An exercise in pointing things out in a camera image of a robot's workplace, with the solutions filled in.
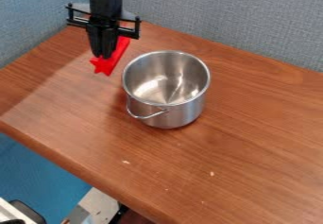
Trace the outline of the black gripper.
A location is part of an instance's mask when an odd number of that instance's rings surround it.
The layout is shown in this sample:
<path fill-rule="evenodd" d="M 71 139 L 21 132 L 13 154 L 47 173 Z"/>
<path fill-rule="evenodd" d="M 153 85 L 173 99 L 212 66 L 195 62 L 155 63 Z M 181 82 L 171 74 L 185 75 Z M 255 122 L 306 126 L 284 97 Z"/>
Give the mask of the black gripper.
<path fill-rule="evenodd" d="M 140 17 L 123 9 L 123 0 L 89 0 L 88 4 L 68 3 L 65 8 L 67 23 L 85 29 L 96 57 L 111 57 L 119 36 L 139 38 Z"/>

